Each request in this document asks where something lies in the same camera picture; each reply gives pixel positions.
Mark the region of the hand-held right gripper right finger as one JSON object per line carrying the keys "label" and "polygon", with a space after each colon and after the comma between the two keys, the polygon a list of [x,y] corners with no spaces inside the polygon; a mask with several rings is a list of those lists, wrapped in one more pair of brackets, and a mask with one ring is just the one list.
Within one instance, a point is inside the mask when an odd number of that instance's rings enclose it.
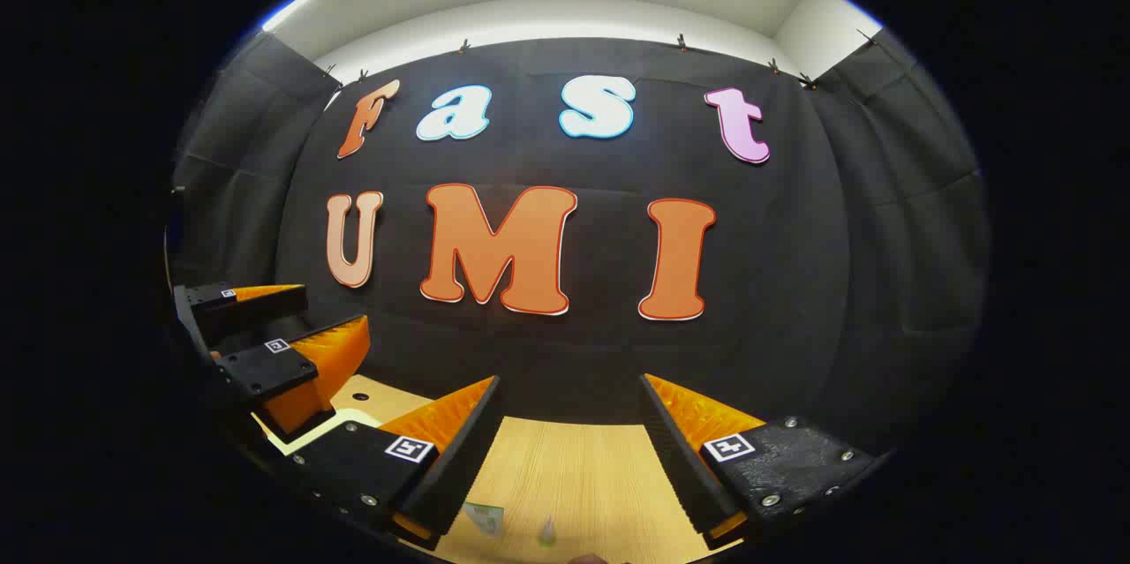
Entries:
{"label": "hand-held right gripper right finger", "polygon": [[638,402],[675,497],[711,549],[794,530],[881,465],[806,417],[763,420],[647,372]]}

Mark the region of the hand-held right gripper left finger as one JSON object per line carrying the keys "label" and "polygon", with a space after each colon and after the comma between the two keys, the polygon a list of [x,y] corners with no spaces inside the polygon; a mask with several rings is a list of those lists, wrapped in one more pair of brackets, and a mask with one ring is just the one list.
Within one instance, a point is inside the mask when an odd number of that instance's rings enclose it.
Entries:
{"label": "hand-held right gripper left finger", "polygon": [[365,530],[437,546],[503,422],[501,378],[478,380],[379,426],[336,424],[292,455],[292,484]]}

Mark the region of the black backdrop cloth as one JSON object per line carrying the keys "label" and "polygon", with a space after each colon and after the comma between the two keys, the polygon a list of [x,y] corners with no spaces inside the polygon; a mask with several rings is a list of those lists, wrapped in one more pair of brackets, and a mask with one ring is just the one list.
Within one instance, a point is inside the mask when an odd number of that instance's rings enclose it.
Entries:
{"label": "black backdrop cloth", "polygon": [[[884,453],[971,350],[990,231],[944,90],[877,34],[812,90],[658,42],[532,40],[338,86],[266,37],[186,125],[183,285],[303,283],[370,318],[362,371],[412,394],[492,375],[506,414],[634,425],[650,372]],[[560,316],[419,286],[426,193],[475,186],[493,225],[534,185],[577,196]]]}

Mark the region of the ceiling light strip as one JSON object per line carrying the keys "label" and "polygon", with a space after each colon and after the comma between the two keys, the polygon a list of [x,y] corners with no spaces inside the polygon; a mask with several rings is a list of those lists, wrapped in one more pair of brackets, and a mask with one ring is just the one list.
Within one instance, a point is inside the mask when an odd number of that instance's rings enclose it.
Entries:
{"label": "ceiling light strip", "polygon": [[270,33],[276,31],[282,21],[290,18],[293,14],[298,12],[304,5],[308,5],[312,0],[289,0],[286,5],[279,6],[275,9],[266,20],[261,21],[260,31],[263,33]]}

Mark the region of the large green white tube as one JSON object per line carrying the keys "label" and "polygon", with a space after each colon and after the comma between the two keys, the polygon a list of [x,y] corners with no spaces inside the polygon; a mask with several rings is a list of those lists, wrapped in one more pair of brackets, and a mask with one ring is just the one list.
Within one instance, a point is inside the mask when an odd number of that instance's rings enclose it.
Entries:
{"label": "large green white tube", "polygon": [[492,538],[501,538],[504,535],[504,507],[466,502],[463,511],[484,535]]}

